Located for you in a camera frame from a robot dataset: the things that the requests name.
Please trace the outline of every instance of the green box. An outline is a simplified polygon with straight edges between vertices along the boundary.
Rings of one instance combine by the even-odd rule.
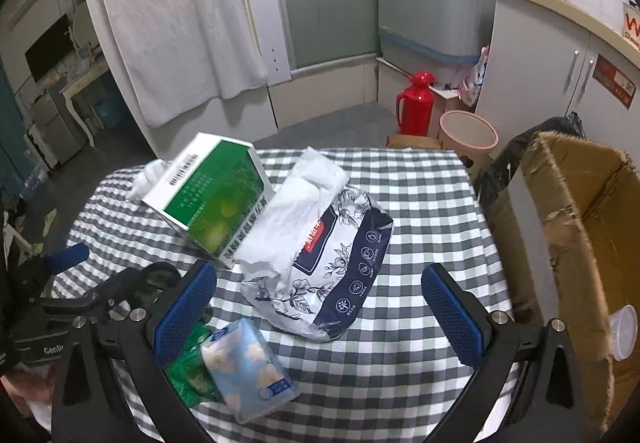
[[[236,249],[272,196],[252,144],[198,133],[143,201],[232,267]]]

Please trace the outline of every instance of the metal screw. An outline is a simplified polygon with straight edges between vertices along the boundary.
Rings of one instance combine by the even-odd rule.
[[[84,323],[86,322],[86,318],[84,318],[83,316],[79,316],[74,318],[74,321],[71,322],[71,325],[74,328],[81,328],[82,326],[84,326]]]
[[[143,308],[135,308],[131,313],[129,313],[129,317],[133,322],[140,322],[144,317],[146,317],[146,310]]]
[[[504,311],[494,311],[491,314],[491,318],[494,319],[494,322],[497,324],[507,324],[509,321],[509,315],[507,315]]]
[[[564,331],[565,325],[564,322],[562,322],[559,318],[554,318],[551,321],[551,327],[558,331],[558,333],[561,333],[562,331]]]

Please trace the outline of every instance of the red thermos flask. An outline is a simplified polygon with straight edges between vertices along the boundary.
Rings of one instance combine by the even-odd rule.
[[[428,71],[416,73],[411,77],[411,86],[396,97],[396,120],[400,134],[427,135],[434,98],[429,86],[434,82],[434,76]]]

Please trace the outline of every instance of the gray floor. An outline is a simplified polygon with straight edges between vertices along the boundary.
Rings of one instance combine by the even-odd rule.
[[[22,231],[25,239],[30,243],[44,242],[44,253],[64,248],[73,222],[98,183],[114,170],[147,163],[155,157],[133,118],[100,131],[95,136],[95,149],[86,144],[36,188],[27,201]],[[49,235],[43,239],[44,217],[53,208],[58,213]]]
[[[319,116],[255,142],[256,149],[317,149],[328,147],[384,147],[386,136],[396,132],[396,119],[379,104],[363,104]],[[155,155],[132,120],[100,131],[95,149],[89,144],[53,172],[28,200],[23,235],[30,243],[41,243],[44,217],[53,208],[58,214],[44,239],[44,253],[66,245],[73,222],[92,196],[98,183],[110,172],[154,159]]]
[[[378,103],[336,111],[281,129],[254,143],[256,149],[316,149],[330,147],[385,147],[397,132],[396,118]]]

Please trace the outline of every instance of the checkered tablecloth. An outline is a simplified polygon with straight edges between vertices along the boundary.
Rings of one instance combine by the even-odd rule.
[[[302,393],[247,425],[238,425],[225,405],[199,405],[194,413],[217,442],[421,442],[471,374],[422,298],[424,267],[442,263],[487,309],[511,311],[497,250],[453,152],[321,152],[393,217],[384,264],[353,325],[340,339],[322,344],[271,327],[241,295],[241,274],[218,272],[212,324],[222,328],[240,317],[251,318]],[[258,151],[276,189],[300,153]],[[56,296],[79,296],[127,266],[166,261],[186,271],[203,257],[149,208],[125,199],[139,170],[116,171],[95,190],[69,236],[70,244],[86,243],[91,256],[58,276]],[[139,425],[158,438],[130,377],[118,371]],[[513,376],[503,393],[512,387]]]

